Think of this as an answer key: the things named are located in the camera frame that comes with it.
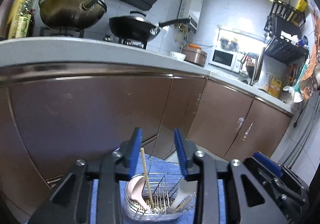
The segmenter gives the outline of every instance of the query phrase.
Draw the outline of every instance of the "white countertop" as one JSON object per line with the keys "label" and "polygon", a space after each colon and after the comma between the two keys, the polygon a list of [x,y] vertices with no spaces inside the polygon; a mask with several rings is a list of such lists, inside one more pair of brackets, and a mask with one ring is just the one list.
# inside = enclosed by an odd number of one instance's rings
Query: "white countertop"
{"label": "white countertop", "polygon": [[207,65],[202,68],[167,55],[116,43],[64,37],[30,37],[0,42],[0,67],[49,62],[102,62],[174,69],[210,76],[262,98],[283,110],[294,110],[281,100],[247,85],[223,70]]}

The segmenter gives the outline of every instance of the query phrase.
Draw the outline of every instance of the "wok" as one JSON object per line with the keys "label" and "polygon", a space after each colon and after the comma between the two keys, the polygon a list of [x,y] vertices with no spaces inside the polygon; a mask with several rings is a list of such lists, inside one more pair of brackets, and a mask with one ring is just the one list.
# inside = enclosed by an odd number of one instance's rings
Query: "wok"
{"label": "wok", "polygon": [[107,11],[103,0],[39,0],[40,17],[51,29],[83,30]]}
{"label": "wok", "polygon": [[154,25],[145,20],[146,15],[142,12],[131,11],[130,14],[141,14],[143,18],[134,15],[112,17],[109,19],[110,30],[118,38],[131,39],[143,43],[153,40],[160,33],[162,27],[176,23],[188,24],[191,19],[189,17],[169,20],[159,23],[159,25]]}

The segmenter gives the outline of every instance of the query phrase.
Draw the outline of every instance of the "blue towel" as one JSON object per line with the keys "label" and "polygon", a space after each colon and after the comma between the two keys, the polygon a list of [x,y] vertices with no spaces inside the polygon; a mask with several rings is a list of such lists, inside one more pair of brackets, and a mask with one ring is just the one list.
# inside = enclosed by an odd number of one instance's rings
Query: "blue towel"
{"label": "blue towel", "polygon": [[[180,167],[178,163],[168,163],[161,159],[155,158],[151,156],[151,160],[149,160],[150,156],[146,155],[146,164],[148,172],[159,172],[159,173],[176,173],[180,174]],[[139,156],[136,173],[143,173],[141,156]],[[96,224],[96,208],[97,208],[97,194],[98,194],[98,180],[94,180],[93,188],[92,188],[92,200],[91,200],[91,219],[90,224]],[[124,189],[127,182],[120,181],[120,198],[121,204],[124,201]],[[220,224],[226,224],[225,217],[225,196],[224,196],[224,188],[222,180],[218,180],[218,188],[219,188],[219,205],[220,205]],[[179,218],[172,221],[166,222],[149,222],[145,221],[145,224],[192,224],[194,217],[194,209],[184,212]],[[124,224],[138,224],[141,222],[131,220],[123,213]]]}

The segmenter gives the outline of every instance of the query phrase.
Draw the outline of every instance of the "metal utensil basket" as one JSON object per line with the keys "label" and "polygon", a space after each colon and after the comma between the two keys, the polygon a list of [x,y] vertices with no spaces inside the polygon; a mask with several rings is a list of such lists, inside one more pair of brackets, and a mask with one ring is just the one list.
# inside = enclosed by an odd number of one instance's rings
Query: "metal utensil basket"
{"label": "metal utensil basket", "polygon": [[[129,198],[127,194],[127,186],[125,186],[125,193],[124,193],[124,212],[125,214],[132,220],[138,221],[168,221],[174,220],[181,216],[183,212],[191,210],[195,207],[195,196],[190,195],[189,197],[184,198],[178,207],[178,210],[175,212],[169,212],[168,209],[170,205],[174,202],[177,194],[178,194],[178,187],[177,184],[179,180],[182,178],[181,174],[175,173],[156,173],[156,172],[149,172],[148,173],[149,182],[150,182],[150,189],[152,193],[152,198],[154,201],[155,208],[152,211],[145,211],[144,208],[137,202],[133,201]],[[142,198],[146,202],[146,204],[151,208],[149,196],[148,196],[148,189],[147,186],[143,188],[142,191]]]}

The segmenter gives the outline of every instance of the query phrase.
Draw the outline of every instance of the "metal bolt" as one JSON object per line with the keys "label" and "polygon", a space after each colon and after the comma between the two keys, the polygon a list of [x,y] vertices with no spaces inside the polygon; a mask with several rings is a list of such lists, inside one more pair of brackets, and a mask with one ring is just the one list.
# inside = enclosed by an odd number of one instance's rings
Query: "metal bolt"
{"label": "metal bolt", "polygon": [[113,156],[116,157],[116,158],[122,157],[122,153],[120,153],[119,151],[113,151],[112,154],[113,154]]}
{"label": "metal bolt", "polygon": [[238,159],[233,159],[230,161],[230,163],[233,165],[233,166],[239,166],[241,165],[241,161],[238,160]]}
{"label": "metal bolt", "polygon": [[198,151],[195,152],[195,156],[196,157],[204,157],[204,152],[198,150]]}
{"label": "metal bolt", "polygon": [[78,166],[84,166],[85,165],[85,160],[83,160],[83,159],[77,160],[77,165]]}

